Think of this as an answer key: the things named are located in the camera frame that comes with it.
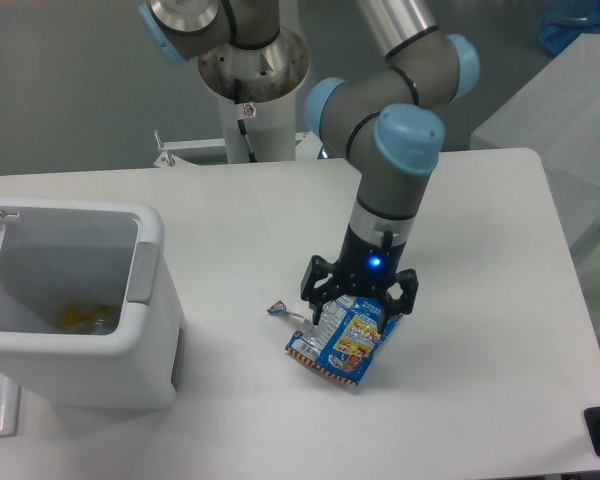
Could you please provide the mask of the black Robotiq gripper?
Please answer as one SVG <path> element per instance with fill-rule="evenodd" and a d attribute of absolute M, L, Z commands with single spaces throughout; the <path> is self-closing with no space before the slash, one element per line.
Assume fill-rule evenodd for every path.
<path fill-rule="evenodd" d="M 414 269 L 396 272 L 405 243 L 397 243 L 394 231 L 386 226 L 380 232 L 380 243 L 359 237 L 347 228 L 336 263 L 313 255 L 301 281 L 300 296 L 312 310 L 312 324 L 318 325 L 324 306 L 342 295 L 373 298 L 379 302 L 381 315 L 377 330 L 384 332 L 390 319 L 398 314 L 410 315 L 419 287 Z M 389 290 L 398 284 L 400 296 Z"/>

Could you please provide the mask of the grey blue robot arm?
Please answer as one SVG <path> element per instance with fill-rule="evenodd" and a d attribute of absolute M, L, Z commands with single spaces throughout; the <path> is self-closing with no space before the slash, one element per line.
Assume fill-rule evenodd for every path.
<path fill-rule="evenodd" d="M 356 84 L 319 82 L 304 115 L 326 150 L 361 175 L 339 257 L 313 257 L 301 297 L 315 316 L 344 295 L 380 304 L 377 326 L 412 311 L 416 274 L 398 267 L 445 136 L 434 108 L 477 82 L 474 46 L 444 35 L 423 1 L 361 1 L 384 58 Z M 195 61 L 221 110 L 232 163 L 295 156 L 295 94 L 307 77 L 302 39 L 282 26 L 275 1 L 146 1 L 140 16 L 162 56 Z"/>

